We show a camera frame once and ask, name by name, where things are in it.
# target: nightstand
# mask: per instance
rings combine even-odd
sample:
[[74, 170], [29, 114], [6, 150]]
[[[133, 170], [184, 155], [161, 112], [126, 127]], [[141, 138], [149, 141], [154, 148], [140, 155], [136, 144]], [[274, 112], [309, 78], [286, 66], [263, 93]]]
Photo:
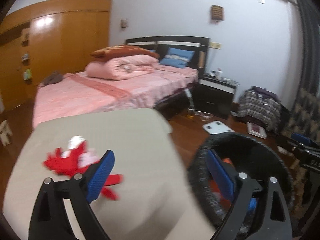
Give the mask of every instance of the nightstand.
[[228, 119], [236, 88], [236, 82], [225, 82], [209, 75], [200, 76], [192, 93], [195, 109]]

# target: white scale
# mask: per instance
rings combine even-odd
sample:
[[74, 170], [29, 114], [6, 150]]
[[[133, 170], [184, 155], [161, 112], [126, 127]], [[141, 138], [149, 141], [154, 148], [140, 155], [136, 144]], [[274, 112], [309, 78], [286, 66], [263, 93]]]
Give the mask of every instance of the white scale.
[[223, 122], [220, 122], [220, 121], [210, 122], [210, 123], [205, 124], [202, 127], [210, 134], [217, 134], [217, 133], [223, 133], [223, 132], [234, 132], [231, 128], [229, 128]]

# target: dark curtain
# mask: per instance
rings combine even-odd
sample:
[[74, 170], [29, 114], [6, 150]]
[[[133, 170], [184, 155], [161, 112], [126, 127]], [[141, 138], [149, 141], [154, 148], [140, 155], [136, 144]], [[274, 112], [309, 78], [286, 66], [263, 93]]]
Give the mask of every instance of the dark curtain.
[[282, 134], [300, 133], [320, 142], [320, 100], [316, 97], [320, 76], [319, 20], [308, 0], [297, 0], [303, 29], [303, 65], [300, 88], [292, 114]]

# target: clothes pile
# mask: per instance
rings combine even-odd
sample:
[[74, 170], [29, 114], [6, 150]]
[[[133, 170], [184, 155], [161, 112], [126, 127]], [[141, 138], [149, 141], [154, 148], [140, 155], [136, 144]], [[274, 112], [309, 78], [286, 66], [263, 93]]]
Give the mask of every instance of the clothes pile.
[[277, 132], [280, 112], [278, 96], [263, 88], [252, 87], [239, 99], [238, 116], [265, 127], [267, 131]]

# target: wall sconce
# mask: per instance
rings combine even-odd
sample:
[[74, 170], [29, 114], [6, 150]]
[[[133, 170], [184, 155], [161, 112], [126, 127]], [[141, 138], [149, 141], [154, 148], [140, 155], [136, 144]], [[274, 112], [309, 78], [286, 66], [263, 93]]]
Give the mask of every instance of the wall sconce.
[[211, 6], [211, 20], [223, 21], [224, 20], [224, 8], [219, 5]]
[[125, 29], [128, 27], [128, 19], [122, 19], [120, 23], [121, 28]]

